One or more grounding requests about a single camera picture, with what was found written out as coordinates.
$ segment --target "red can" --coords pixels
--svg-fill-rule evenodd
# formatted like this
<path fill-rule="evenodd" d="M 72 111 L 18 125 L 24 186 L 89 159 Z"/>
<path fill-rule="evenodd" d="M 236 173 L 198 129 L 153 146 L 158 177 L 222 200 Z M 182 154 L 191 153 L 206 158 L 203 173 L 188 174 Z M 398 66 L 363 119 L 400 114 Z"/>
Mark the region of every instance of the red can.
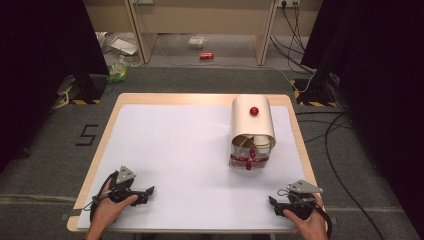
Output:
<path fill-rule="evenodd" d="M 213 52 L 200 53 L 200 59 L 213 59 Z"/>

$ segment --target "cylindrical container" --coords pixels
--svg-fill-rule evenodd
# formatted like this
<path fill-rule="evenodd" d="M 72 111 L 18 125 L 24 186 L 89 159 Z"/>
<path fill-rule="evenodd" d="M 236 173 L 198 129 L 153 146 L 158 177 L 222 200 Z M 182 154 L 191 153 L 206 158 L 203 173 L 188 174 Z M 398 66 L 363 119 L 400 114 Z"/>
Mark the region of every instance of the cylindrical container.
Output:
<path fill-rule="evenodd" d="M 200 53 L 200 60 L 203 59 L 213 59 L 213 52 L 205 52 L 205 53 Z"/>
<path fill-rule="evenodd" d="M 247 170 L 265 167 L 276 143 L 268 99 L 240 95 L 234 99 L 231 112 L 229 165 Z"/>

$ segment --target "gray carpet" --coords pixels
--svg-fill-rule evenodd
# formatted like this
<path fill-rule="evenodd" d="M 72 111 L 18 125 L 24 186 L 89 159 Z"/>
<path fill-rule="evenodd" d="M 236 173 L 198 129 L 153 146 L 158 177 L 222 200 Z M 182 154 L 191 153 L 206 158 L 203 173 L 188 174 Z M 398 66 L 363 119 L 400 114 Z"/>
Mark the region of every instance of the gray carpet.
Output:
<path fill-rule="evenodd" d="M 289 79 L 305 78 L 286 73 Z M 99 105 L 68 105 L 54 111 L 29 146 L 30 156 L 11 161 L 2 172 L 0 239 L 81 239 L 81 234 L 67 230 L 63 214 L 72 209 L 114 103 L 124 92 L 286 94 L 294 102 L 289 83 L 274 70 L 132 68 L 124 82 L 107 85 Z M 295 103 L 294 109 L 296 113 L 345 111 L 342 107 L 305 107 Z M 336 116 L 338 114 L 298 115 L 315 177 L 325 191 L 323 199 L 334 222 L 333 239 L 378 239 L 370 222 L 336 179 L 326 156 L 324 137 L 314 139 L 325 133 Z M 345 114 L 337 123 L 341 127 L 329 133 L 328 150 L 346 187 L 386 239 L 419 239 L 390 186 L 373 168 L 349 115 Z M 97 125 L 86 131 L 96 138 L 91 146 L 76 146 L 89 142 L 80 137 L 87 124 Z M 28 195 L 55 198 L 34 200 Z M 104 239 L 132 237 L 108 233 Z M 278 235 L 277 239 L 301 238 Z"/>

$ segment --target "hand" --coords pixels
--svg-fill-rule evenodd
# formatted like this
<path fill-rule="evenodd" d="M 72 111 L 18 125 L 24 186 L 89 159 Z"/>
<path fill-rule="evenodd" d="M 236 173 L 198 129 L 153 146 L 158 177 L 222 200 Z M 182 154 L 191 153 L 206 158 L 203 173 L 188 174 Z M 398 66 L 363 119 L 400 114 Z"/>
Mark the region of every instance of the hand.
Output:
<path fill-rule="evenodd" d="M 323 201 L 318 194 L 313 193 L 316 203 L 322 208 Z M 327 231 L 325 227 L 325 220 L 317 211 L 312 211 L 311 216 L 308 219 L 302 220 L 296 216 L 290 210 L 284 210 L 284 215 L 296 224 L 294 233 L 300 233 L 306 240 L 327 240 Z"/>
<path fill-rule="evenodd" d="M 109 185 L 110 180 L 107 182 L 103 192 L 109 189 Z M 90 229 L 88 229 L 84 239 L 100 239 L 102 232 L 113 222 L 115 222 L 122 210 L 124 210 L 124 208 L 129 206 L 131 203 L 135 202 L 137 199 L 137 195 L 132 195 L 122 202 L 114 203 L 109 199 L 108 196 L 101 198 L 96 212 L 94 213 L 93 219 L 91 220 Z"/>

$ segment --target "yellow-black tape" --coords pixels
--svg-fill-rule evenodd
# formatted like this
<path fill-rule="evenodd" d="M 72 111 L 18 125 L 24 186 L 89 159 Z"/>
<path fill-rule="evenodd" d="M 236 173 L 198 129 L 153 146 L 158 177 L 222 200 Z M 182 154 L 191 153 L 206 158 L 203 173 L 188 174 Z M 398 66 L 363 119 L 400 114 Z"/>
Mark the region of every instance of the yellow-black tape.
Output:
<path fill-rule="evenodd" d="M 337 104 L 330 100 L 322 100 L 322 99 L 313 99 L 311 98 L 311 94 L 307 92 L 299 92 L 299 90 L 295 87 L 296 80 L 291 80 L 290 83 L 293 86 L 293 94 L 296 99 L 297 104 L 303 106 L 313 106 L 313 107 L 337 107 Z"/>
<path fill-rule="evenodd" d="M 72 91 L 72 87 L 73 84 L 71 83 L 71 85 L 65 90 L 66 93 L 68 93 L 68 95 L 71 95 L 71 91 Z M 65 103 L 66 99 L 63 98 L 59 103 Z M 71 104 L 76 104 L 76 105 L 87 105 L 87 104 L 100 104 L 100 99 L 77 99 L 77 98 L 72 98 L 69 97 L 69 103 Z"/>

